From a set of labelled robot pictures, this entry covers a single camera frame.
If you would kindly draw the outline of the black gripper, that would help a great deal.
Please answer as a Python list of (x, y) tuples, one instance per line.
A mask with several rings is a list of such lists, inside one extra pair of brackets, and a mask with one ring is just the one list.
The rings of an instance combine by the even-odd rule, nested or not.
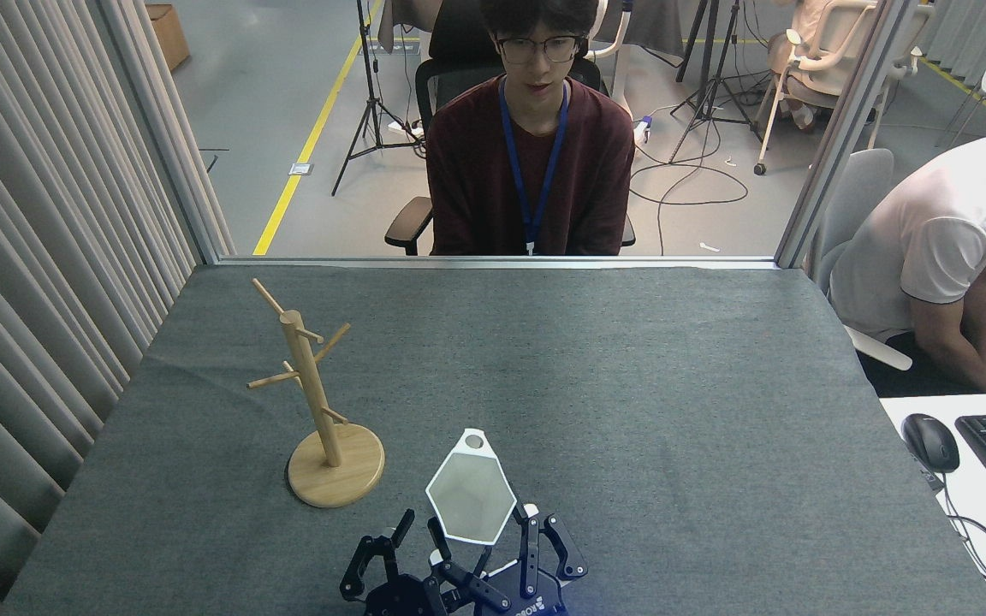
[(364, 574), (372, 559), (381, 558), (387, 582), (367, 594), (364, 615), (450, 615), (455, 607), (443, 599), (441, 581), (435, 576), (401, 576), (396, 550), (406, 538), (415, 519), (407, 508), (398, 525), (388, 535), (364, 536), (357, 543), (340, 583), (345, 601), (358, 601), (364, 594)]
[[(428, 518), (427, 529), (439, 554), (438, 560), (431, 554), (427, 578), (431, 613), (453, 613), (469, 603), (476, 603), (472, 615), (555, 615), (567, 611), (563, 588), (567, 582), (586, 576), (586, 558), (558, 514), (551, 513), (539, 521), (537, 506), (517, 506), (517, 522), (521, 528), (520, 577), (496, 576), (489, 583), (481, 574), (493, 547), (483, 548), (472, 571), (460, 568), (451, 560), (441, 521)], [(540, 576), (539, 535), (548, 538), (558, 556), (558, 568), (547, 576)]]

